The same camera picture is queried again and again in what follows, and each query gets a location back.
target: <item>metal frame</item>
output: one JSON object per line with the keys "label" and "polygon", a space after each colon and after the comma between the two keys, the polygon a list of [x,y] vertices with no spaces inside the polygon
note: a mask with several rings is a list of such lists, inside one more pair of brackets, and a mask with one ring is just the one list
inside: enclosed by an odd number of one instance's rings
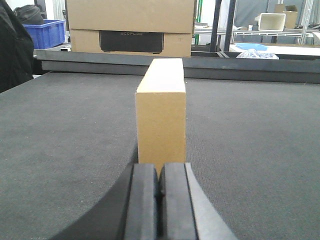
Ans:
{"label": "metal frame", "polygon": [[224,41],[224,48],[223,48],[225,52],[228,52],[230,47],[232,30],[234,26],[235,10],[236,10],[236,0],[230,0],[229,15],[227,20],[227,27],[226,27],[226,34],[225,34],[225,41]]}
{"label": "metal frame", "polygon": [[217,52],[217,31],[219,25],[220,8],[222,0],[215,0],[212,32],[211,32],[211,42],[210,42],[210,52]]}
{"label": "metal frame", "polygon": [[[320,84],[317,57],[286,56],[281,60],[226,58],[216,52],[195,52],[183,58],[186,78]],[[46,71],[143,76],[154,58],[123,54],[37,51]]]}
{"label": "metal frame", "polygon": [[306,43],[307,30],[308,30],[308,25],[310,21],[313,4],[314,4],[314,0],[304,1],[304,9],[303,9],[303,15],[301,20],[301,25],[303,26],[303,29],[302,29],[302,37],[300,39],[300,44]]}

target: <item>table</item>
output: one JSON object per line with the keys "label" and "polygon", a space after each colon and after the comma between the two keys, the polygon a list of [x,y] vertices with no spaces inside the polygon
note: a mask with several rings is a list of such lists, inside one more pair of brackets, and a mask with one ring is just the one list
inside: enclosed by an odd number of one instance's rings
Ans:
{"label": "table", "polygon": [[[295,54],[295,55],[309,55],[320,56],[320,47],[297,47],[297,46],[267,46],[268,49],[261,51],[262,53],[270,54]],[[242,53],[245,50],[237,47],[235,44],[230,45],[230,52]]]}
{"label": "table", "polygon": [[[48,239],[110,189],[141,79],[50,72],[0,94],[0,239]],[[185,82],[187,161],[235,235],[319,238],[320,85]]]}

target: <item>black jacket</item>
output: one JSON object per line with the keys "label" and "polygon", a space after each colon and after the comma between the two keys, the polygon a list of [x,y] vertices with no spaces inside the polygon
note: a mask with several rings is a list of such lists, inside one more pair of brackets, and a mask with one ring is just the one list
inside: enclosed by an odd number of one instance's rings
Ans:
{"label": "black jacket", "polygon": [[33,78],[34,44],[4,0],[0,0],[0,93]]}

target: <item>cardboard box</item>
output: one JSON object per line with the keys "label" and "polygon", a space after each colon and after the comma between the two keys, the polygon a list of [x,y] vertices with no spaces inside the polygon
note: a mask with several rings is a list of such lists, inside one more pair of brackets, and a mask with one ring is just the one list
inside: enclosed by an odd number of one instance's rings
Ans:
{"label": "cardboard box", "polygon": [[[102,51],[98,30],[70,30],[72,51],[83,53],[105,53]],[[163,49],[159,53],[111,51],[109,54],[144,56],[190,57],[192,34],[164,33]]]}
{"label": "cardboard box", "polygon": [[195,0],[67,0],[72,51],[190,57],[194,9]]}
{"label": "cardboard box", "polygon": [[298,18],[298,9],[295,5],[285,6],[284,4],[276,4],[275,13],[285,14],[285,28],[294,29]]}
{"label": "cardboard box", "polygon": [[180,58],[154,59],[135,95],[139,163],[186,161],[186,87]]}
{"label": "cardboard box", "polygon": [[67,0],[70,29],[191,34],[194,0]]}

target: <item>tan rectangular block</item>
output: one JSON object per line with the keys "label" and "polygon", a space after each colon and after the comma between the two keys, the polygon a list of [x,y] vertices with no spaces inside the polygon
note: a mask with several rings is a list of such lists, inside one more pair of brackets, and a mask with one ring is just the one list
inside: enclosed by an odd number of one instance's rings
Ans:
{"label": "tan rectangular block", "polygon": [[135,95],[139,163],[186,161],[186,87],[180,58],[154,59]]}

